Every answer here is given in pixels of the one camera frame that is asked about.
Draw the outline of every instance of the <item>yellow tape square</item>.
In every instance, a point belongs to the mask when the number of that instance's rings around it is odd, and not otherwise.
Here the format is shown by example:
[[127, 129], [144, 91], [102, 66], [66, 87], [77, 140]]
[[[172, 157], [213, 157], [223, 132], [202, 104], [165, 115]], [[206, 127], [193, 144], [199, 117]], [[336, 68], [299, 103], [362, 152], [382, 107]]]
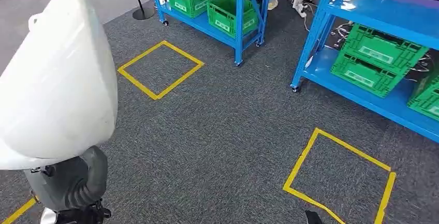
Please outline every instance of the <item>yellow tape square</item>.
[[303, 164], [303, 161], [305, 160], [306, 156], [308, 155], [308, 153], [311, 150], [311, 147], [314, 145], [315, 140], [317, 139], [318, 135], [323, 135], [331, 140], [333, 140], [334, 142], [336, 142], [337, 144], [343, 146], [344, 148], [350, 150], [351, 152], [357, 154], [358, 156], [367, 159], [368, 161], [376, 164], [377, 166], [383, 168], [384, 170], [390, 172], [389, 174], [389, 179], [387, 180], [387, 184], [386, 184], [386, 189], [384, 190], [384, 194], [383, 194], [383, 198], [381, 199], [381, 203], [379, 204], [379, 208], [378, 208], [378, 213], [376, 214], [376, 218], [374, 221], [374, 224], [381, 224], [383, 222], [383, 218], [384, 218], [384, 211], [385, 208], [387, 207], [387, 204], [389, 202], [390, 199], [390, 193], [392, 191], [395, 179], [396, 179], [396, 173], [391, 171], [390, 166], [385, 165], [384, 163], [376, 160], [375, 158], [372, 158], [371, 156], [363, 153], [362, 151], [356, 149], [355, 147], [349, 145], [348, 143], [334, 137], [333, 135], [320, 130], [318, 128], [314, 129], [313, 134], [311, 135], [311, 138], [308, 141], [308, 144], [306, 145], [305, 149], [302, 151], [302, 154], [300, 154], [299, 158], [296, 161], [296, 164], [294, 165], [287, 181], [284, 184], [283, 190], [302, 199], [305, 200], [306, 202], [309, 202], [312, 205], [315, 205], [317, 207], [322, 208], [323, 210], [325, 210], [326, 212], [328, 212], [329, 215], [331, 215], [334, 219], [336, 219], [339, 223], [341, 224], [345, 224], [344, 221], [341, 220], [340, 217], [338, 217], [333, 211], [331, 211], [330, 209], [328, 209], [326, 206], [324, 206], [323, 204], [313, 200], [312, 198], [308, 197], [307, 195], [305, 195], [304, 193], [301, 193], [293, 188], [291, 188], [291, 184], [292, 181], [294, 180], [294, 178], [296, 177], [297, 173], [299, 172], [300, 167]]
[[[180, 53], [181, 55], [187, 57], [188, 59], [190, 59], [191, 61], [195, 62], [197, 65], [192, 68], [190, 71], [186, 72], [183, 76], [181, 76], [179, 79], [177, 79], [175, 82], [171, 83], [170, 86], [168, 86], [166, 89], [164, 89], [162, 92], [160, 92], [158, 95], [156, 95], [154, 92], [152, 92], [152, 90], [150, 90], [149, 88], [147, 88], [146, 86], [144, 86], [143, 84], [141, 84], [139, 81], [137, 81], [133, 76], [131, 76], [126, 70], [125, 68], [134, 64], [135, 62], [137, 62], [138, 60], [140, 60], [141, 58], [145, 57], [146, 55], [148, 55], [149, 53], [151, 53], [152, 51], [154, 51], [155, 49], [159, 48], [160, 46], [167, 46], [171, 49], [173, 49], [174, 51]], [[122, 74], [124, 77], [126, 77], [131, 83], [133, 83], [136, 87], [138, 87], [141, 91], [145, 92], [149, 97], [151, 97], [154, 100], [158, 100], [161, 99], [162, 97], [164, 97], [167, 93], [169, 93], [173, 88], [175, 88], [177, 85], [179, 85], [181, 82], [183, 82], [186, 78], [188, 78], [190, 75], [192, 75], [195, 71], [197, 71], [199, 68], [201, 68], [201, 66], [203, 66], [204, 63], [198, 59], [196, 59], [195, 57], [191, 56], [190, 54], [186, 53], [185, 51], [181, 50], [180, 48], [174, 46], [173, 44], [167, 42], [166, 40], [163, 40], [162, 42], [156, 44], [155, 46], [149, 48], [148, 50], [146, 50], [145, 52], [143, 52], [142, 54], [138, 55], [137, 57], [131, 59], [128, 63], [122, 65], [119, 69], [118, 72], [120, 74]]]

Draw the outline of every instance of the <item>gray carpet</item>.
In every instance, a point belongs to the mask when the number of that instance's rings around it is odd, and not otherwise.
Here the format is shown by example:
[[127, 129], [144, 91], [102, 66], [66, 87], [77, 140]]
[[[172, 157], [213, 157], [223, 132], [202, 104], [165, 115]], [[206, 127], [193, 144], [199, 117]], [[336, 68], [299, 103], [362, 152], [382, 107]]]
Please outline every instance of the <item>gray carpet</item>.
[[[291, 91], [307, 33], [287, 1], [269, 12], [266, 43], [250, 46], [240, 67], [233, 66], [230, 47], [169, 23], [157, 16], [136, 21], [128, 12], [105, 25], [117, 67], [162, 40], [205, 63], [160, 100], [118, 74], [118, 122], [102, 146], [109, 158], [104, 204], [113, 212], [107, 223], [306, 223], [305, 210], [336, 223], [282, 190], [315, 127], [397, 173], [383, 223], [438, 220], [439, 144], [317, 84], [305, 81], [300, 93]], [[193, 66], [167, 48], [157, 52], [127, 69], [155, 93]], [[372, 223], [387, 176], [318, 137], [292, 187], [347, 223]], [[24, 184], [21, 177], [18, 183]], [[18, 223], [35, 223], [40, 209]]]

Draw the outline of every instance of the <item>blue shelf frame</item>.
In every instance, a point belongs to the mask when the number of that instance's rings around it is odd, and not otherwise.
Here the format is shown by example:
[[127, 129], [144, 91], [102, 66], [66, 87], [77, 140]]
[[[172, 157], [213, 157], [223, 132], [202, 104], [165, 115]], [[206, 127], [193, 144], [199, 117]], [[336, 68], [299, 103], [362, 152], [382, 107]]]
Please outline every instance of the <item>blue shelf frame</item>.
[[291, 87], [307, 78], [439, 143], [439, 122], [406, 106], [414, 83], [402, 80], [386, 98], [333, 74], [338, 51], [325, 47], [335, 17], [439, 50], [439, 2], [434, 0], [320, 0]]
[[265, 26], [267, 23], [267, 8], [268, 8], [268, 1], [269, 0], [262, 0], [261, 8], [259, 9], [259, 6], [256, 2], [256, 0], [251, 0], [253, 8], [256, 10], [256, 14], [259, 19], [259, 24], [256, 31], [252, 31], [248, 34], [242, 33], [242, 25], [243, 25], [243, 13], [244, 13], [244, 0], [237, 0], [236, 4], [236, 13], [237, 13], [237, 23], [236, 23], [236, 38], [232, 38], [216, 27], [213, 27], [209, 24], [209, 20], [207, 17], [207, 12], [202, 13], [201, 15], [195, 17], [194, 19], [191, 19], [184, 14], [179, 13], [178, 11], [173, 10], [170, 8], [169, 3], [166, 2], [164, 4], [160, 3], [160, 0], [154, 0], [157, 6], [157, 13], [159, 20], [161, 22], [165, 22], [166, 18], [164, 14], [167, 14], [169, 16], [172, 16], [187, 25], [192, 26], [193, 28], [196, 28], [203, 33], [223, 42], [224, 44], [231, 46], [235, 49], [235, 65], [239, 66], [242, 63], [242, 52], [248, 48], [251, 44], [256, 43], [258, 45], [261, 45], [264, 43], [264, 33], [265, 33]]

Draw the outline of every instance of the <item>floor marking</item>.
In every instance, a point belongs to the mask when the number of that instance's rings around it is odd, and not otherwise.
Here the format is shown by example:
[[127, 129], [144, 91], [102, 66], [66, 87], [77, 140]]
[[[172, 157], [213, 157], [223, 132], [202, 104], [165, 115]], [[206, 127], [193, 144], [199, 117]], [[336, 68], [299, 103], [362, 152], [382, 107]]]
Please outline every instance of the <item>floor marking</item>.
[[381, 199], [381, 203], [379, 204], [379, 209], [378, 213], [376, 214], [374, 224], [381, 224], [383, 222], [384, 210], [387, 207], [387, 203], [389, 203], [390, 193], [392, 192], [393, 184], [395, 183], [396, 177], [396, 173], [390, 173], [389, 180], [387, 180], [386, 190], [384, 190], [383, 199]]
[[[173, 82], [170, 86], [168, 86], [166, 89], [164, 89], [158, 95], [156, 95], [154, 92], [152, 92], [152, 90], [148, 89], [146, 86], [144, 86], [139, 81], [137, 81], [133, 76], [131, 76], [128, 72], [126, 72], [125, 68], [134, 64], [136, 61], [145, 57], [146, 55], [148, 55], [149, 53], [151, 53], [155, 49], [159, 48], [160, 46], [167, 46], [167, 47], [173, 49], [174, 51], [176, 51], [176, 52], [180, 53], [181, 55], [183, 55], [184, 57], [190, 59], [191, 61], [193, 61], [197, 65], [194, 68], [192, 68], [191, 70], [189, 70], [188, 72], [186, 72], [183, 76], [181, 76], [179, 79], [177, 79], [175, 82]], [[124, 77], [126, 77], [132, 84], [134, 84], [136, 87], [138, 87], [141, 91], [146, 93], [149, 97], [151, 97], [154, 100], [158, 100], [158, 99], [161, 99], [162, 97], [164, 97], [173, 88], [175, 88], [177, 85], [179, 85], [181, 82], [183, 82], [186, 78], [188, 78], [190, 75], [192, 75], [195, 71], [197, 71], [203, 65], [204, 65], [204, 63], [202, 61], [196, 59], [192, 55], [190, 55], [187, 52], [181, 50], [180, 48], [174, 46], [173, 44], [167, 42], [166, 40], [163, 40], [163, 41], [159, 42], [158, 44], [154, 45], [153, 47], [149, 48], [148, 50], [146, 50], [142, 54], [131, 59], [130, 61], [128, 61], [128, 63], [122, 65], [118, 69], [118, 72], [120, 74], [122, 74]]]
[[337, 144], [343, 146], [344, 148], [350, 150], [351, 152], [359, 155], [360, 157], [374, 163], [375, 165], [383, 168], [386, 171], [389, 171], [389, 179], [387, 181], [386, 184], [386, 189], [384, 191], [383, 194], [383, 198], [381, 199], [381, 203], [379, 205], [379, 209], [375, 218], [375, 222], [374, 224], [381, 224], [383, 222], [384, 219], [384, 214], [385, 214], [385, 209], [387, 207], [387, 204], [389, 202], [390, 199], [390, 194], [392, 192], [392, 188], [393, 188], [393, 184], [395, 182], [396, 179], [396, 173], [391, 171], [391, 167], [376, 160], [375, 158], [367, 155], [366, 153], [356, 149], [355, 147], [349, 145], [348, 143], [340, 140], [337, 137], [334, 137], [333, 135], [320, 130], [318, 128], [315, 128], [310, 139], [308, 140], [308, 144], [306, 145], [305, 149], [302, 151], [302, 153], [300, 154], [299, 158], [296, 161], [296, 164], [294, 165], [290, 175], [288, 176], [284, 186], [283, 186], [283, 190], [312, 204], [315, 205], [317, 207], [320, 207], [321, 209], [325, 210], [330, 216], [332, 216], [332, 218], [334, 218], [335, 220], [337, 220], [340, 224], [346, 224], [344, 221], [341, 220], [340, 217], [338, 217], [333, 211], [331, 211], [329, 208], [327, 208], [326, 206], [324, 206], [323, 204], [315, 201], [314, 199], [310, 198], [309, 196], [305, 195], [304, 193], [301, 193], [293, 188], [291, 188], [291, 184], [294, 180], [294, 178], [296, 177], [297, 173], [299, 172], [300, 167], [302, 166], [303, 162], [305, 161], [306, 156], [308, 155], [308, 153], [311, 150], [311, 147], [314, 145], [315, 140], [317, 139], [318, 135], [323, 135], [331, 140], [333, 140], [334, 142], [336, 142]]
[[26, 202], [21, 208], [19, 208], [15, 213], [13, 213], [11, 216], [9, 216], [6, 220], [2, 222], [2, 224], [11, 224], [13, 223], [18, 217], [20, 217], [24, 212], [26, 212], [29, 208], [31, 208], [36, 203], [35, 198], [31, 198], [28, 202]]

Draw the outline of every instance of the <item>shelf shelf board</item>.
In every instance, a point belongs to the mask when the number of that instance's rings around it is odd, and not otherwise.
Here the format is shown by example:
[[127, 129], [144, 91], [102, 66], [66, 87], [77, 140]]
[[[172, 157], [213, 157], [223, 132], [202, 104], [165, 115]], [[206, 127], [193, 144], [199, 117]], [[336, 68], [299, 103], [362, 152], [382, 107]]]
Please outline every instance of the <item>shelf shelf board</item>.
[[380, 98], [333, 75], [331, 67], [337, 55], [337, 50], [323, 48], [301, 75], [439, 143], [439, 122], [406, 106], [414, 82], [402, 80], [386, 98]]
[[194, 19], [189, 18], [188, 16], [185, 16], [184, 14], [172, 9], [169, 7], [169, 3], [163, 4], [160, 6], [161, 11], [167, 13], [168, 15], [188, 24], [189, 26], [192, 26], [193, 28], [196, 28], [205, 34], [214, 37], [215, 39], [223, 42], [224, 44], [227, 44], [231, 47], [236, 46], [235, 39], [231, 38], [227, 34], [221, 32], [216, 27], [211, 26], [209, 24], [209, 19], [207, 17], [207, 12], [204, 12], [200, 14], [199, 16], [195, 17]]
[[439, 50], [439, 1], [333, 0], [326, 11]]

